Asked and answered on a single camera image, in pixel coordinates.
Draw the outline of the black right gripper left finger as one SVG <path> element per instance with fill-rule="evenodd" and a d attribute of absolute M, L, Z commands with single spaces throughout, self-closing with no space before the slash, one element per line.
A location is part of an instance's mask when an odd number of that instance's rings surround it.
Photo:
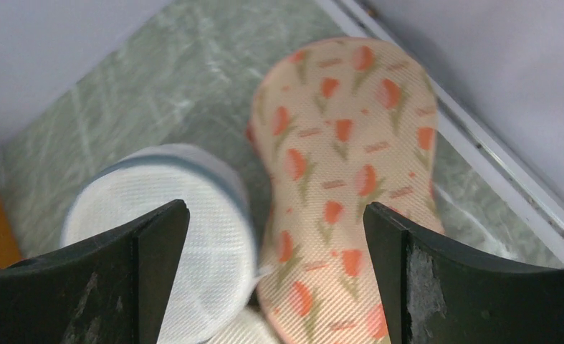
<path fill-rule="evenodd" d="M 189 219 L 170 201 L 0 269 L 0 343 L 156 343 Z"/>

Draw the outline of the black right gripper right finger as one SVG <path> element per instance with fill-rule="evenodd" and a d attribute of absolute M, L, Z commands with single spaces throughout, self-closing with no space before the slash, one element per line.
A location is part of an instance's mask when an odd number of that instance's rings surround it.
<path fill-rule="evenodd" d="M 564 343 L 564 269 L 488 254 L 378 202 L 363 223 L 392 343 Z"/>

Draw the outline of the floral peach laundry bag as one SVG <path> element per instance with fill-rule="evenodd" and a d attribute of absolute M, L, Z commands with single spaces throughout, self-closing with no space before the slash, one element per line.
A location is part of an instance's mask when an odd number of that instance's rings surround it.
<path fill-rule="evenodd" d="M 263 79 L 247 128 L 272 184 L 257 297 L 284 343 L 388 342 L 363 212 L 377 201 L 444 232 L 437 124 L 427 73 L 387 41 L 314 42 Z"/>

